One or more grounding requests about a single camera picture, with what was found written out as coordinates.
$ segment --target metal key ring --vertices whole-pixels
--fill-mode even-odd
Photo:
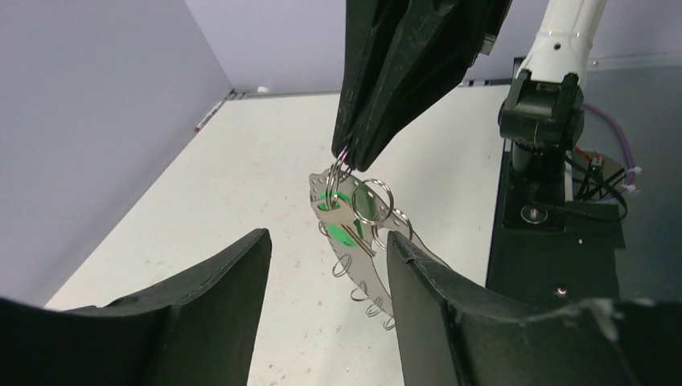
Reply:
[[[358,298],[354,295],[354,293],[358,290],[363,292],[364,296],[362,298]],[[358,285],[354,290],[351,291],[351,299],[353,302],[364,302],[369,300],[369,296],[367,295],[367,283],[361,281],[360,285]]]
[[[339,183],[345,180],[350,174],[351,168],[348,167],[347,171],[345,172],[345,176],[341,178],[341,167],[343,166],[343,162],[346,161],[347,156],[348,148],[344,147],[336,160],[334,160],[334,163],[331,164],[329,171],[327,172],[327,186],[325,187],[324,191],[327,210],[331,210],[336,205],[339,197],[335,194],[335,192],[337,189],[339,189]]]
[[[358,189],[362,187],[363,185],[367,185],[368,183],[373,183],[383,189],[386,194],[388,195],[388,210],[386,211],[386,216],[382,218],[377,218],[377,219],[368,219],[365,217],[362,213],[360,213],[360,210],[358,209],[358,204],[357,204],[357,193]],[[368,190],[367,194],[371,197],[374,198],[374,195],[376,193],[372,192],[372,190]],[[384,183],[384,181],[381,181],[380,179],[365,179],[362,184],[359,184],[358,186],[353,189],[353,193],[351,194],[351,208],[353,209],[353,213],[355,213],[355,217],[358,218],[358,220],[366,225],[376,225],[383,223],[385,220],[387,220],[389,217],[391,217],[391,213],[393,213],[393,210],[395,209],[396,202],[393,199],[393,192],[391,191],[391,188]],[[380,216],[382,211],[379,211],[376,213],[376,216]]]
[[[329,232],[327,231],[327,226],[322,221],[319,222],[318,229],[319,229],[320,233],[322,233],[323,236],[329,238]]]
[[[349,254],[345,254],[341,257],[339,257],[339,260],[336,261],[336,264],[334,264],[333,267],[331,267],[331,274],[334,275],[334,277],[342,277],[348,272],[348,269],[351,268],[351,263],[353,262],[353,257]],[[340,271],[336,272],[336,267],[341,263],[341,266],[343,267]]]
[[[369,318],[374,318],[378,314],[381,314],[381,305],[384,303],[384,299],[379,296],[376,298],[376,300],[367,307],[367,309],[364,311],[364,313],[369,317]]]
[[[400,209],[397,209],[397,208],[393,209],[393,213],[395,213],[396,216],[402,218],[403,224],[407,225],[407,228],[408,228],[407,237],[410,241],[412,241],[412,238],[414,237],[414,228],[412,228],[412,221],[410,221],[409,217]],[[398,220],[394,220],[393,223],[396,226],[400,226],[400,224],[398,224],[399,223]],[[381,248],[382,251],[386,250],[386,244],[383,241],[381,241],[381,238],[379,237],[379,227],[377,227],[376,225],[372,225],[372,239],[374,240],[376,245],[379,248]]]
[[[388,318],[386,322],[384,322],[384,330],[390,331],[392,329],[396,328],[396,319],[392,317]]]

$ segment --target keychain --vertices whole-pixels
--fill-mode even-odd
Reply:
[[[379,278],[374,265],[376,251],[372,242],[382,250],[386,245],[379,238],[379,230],[388,229],[408,237],[418,248],[435,261],[447,264],[429,251],[412,228],[408,216],[395,208],[393,193],[378,179],[360,181],[351,170],[342,170],[347,151],[341,152],[331,167],[320,174],[310,175],[310,205],[319,219],[319,230],[329,240],[337,257],[332,268],[334,277],[348,275],[357,285],[351,291],[355,302],[371,301],[365,314],[372,318],[385,312],[389,319],[384,329],[395,327],[393,308],[388,290]],[[386,192],[388,204],[369,184]]]

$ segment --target black cable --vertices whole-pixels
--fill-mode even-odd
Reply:
[[[582,183],[580,184],[580,189],[577,190],[576,194],[576,199],[580,200],[582,199],[583,195],[585,194],[585,190],[590,187],[590,176],[585,175],[585,177],[582,179]]]
[[[617,183],[619,183],[620,181],[622,181],[625,178],[625,176],[627,175],[624,173],[625,173],[625,169],[623,169],[621,167],[620,170],[613,173],[608,179],[606,179],[605,182],[608,183],[609,185],[611,185],[612,187],[615,187],[615,185]],[[623,174],[624,174],[623,179],[620,179],[619,181],[614,181],[614,179],[616,179],[619,175],[623,175]],[[594,196],[594,194],[597,192],[599,192],[599,199],[602,199],[602,198],[606,197],[606,195],[608,195],[608,193],[606,193],[606,194],[604,194],[604,196],[602,196],[602,189],[600,189],[599,186],[597,186],[594,189],[592,189],[591,191],[586,191],[585,196],[592,198]]]
[[[619,214],[619,216],[612,217],[612,218],[607,218],[607,217],[602,217],[602,216],[595,216],[592,213],[588,213],[586,211],[579,211],[574,208],[568,208],[568,207],[561,207],[557,205],[548,205],[548,204],[543,204],[543,203],[538,203],[535,201],[535,195],[537,193],[538,188],[540,187],[539,184],[532,184],[531,189],[530,189],[530,194],[529,194],[529,199],[531,203],[537,207],[538,209],[544,209],[546,211],[554,211],[556,213],[562,213],[567,216],[576,216],[576,217],[581,217],[586,220],[592,220],[592,221],[600,221],[604,223],[613,223],[613,222],[619,222],[622,221],[627,217],[627,203],[625,202],[625,199],[622,197],[622,195],[614,188],[612,187],[609,183],[604,181],[602,176],[597,175],[595,173],[590,172],[586,168],[580,166],[572,160],[570,157],[566,156],[565,161],[575,170],[580,171],[581,173],[584,173],[585,175],[588,175],[590,179],[595,181],[598,186],[602,187],[602,189],[606,190],[607,193],[611,194],[617,201],[620,203],[623,209],[623,213]]]

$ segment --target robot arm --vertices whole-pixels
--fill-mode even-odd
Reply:
[[[511,213],[536,199],[564,205],[565,154],[582,134],[587,61],[605,6],[606,0],[550,0],[535,43],[512,80],[499,131],[512,141],[513,178],[533,188],[530,198],[520,198],[525,202],[507,202]]]
[[[583,126],[587,60],[605,5],[606,0],[549,2],[503,105],[502,137],[533,149],[575,146]]]
[[[566,74],[576,74],[585,90],[587,60],[605,6],[606,0],[551,0],[516,75],[528,70],[531,80],[560,84]]]

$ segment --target light purple wall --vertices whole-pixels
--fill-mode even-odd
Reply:
[[[183,0],[2,0],[0,296],[49,300],[230,90]]]
[[[339,90],[346,0],[186,0],[239,92]],[[514,0],[491,56],[467,79],[510,77],[526,55],[548,0]],[[609,0],[593,56],[682,52],[680,0]]]

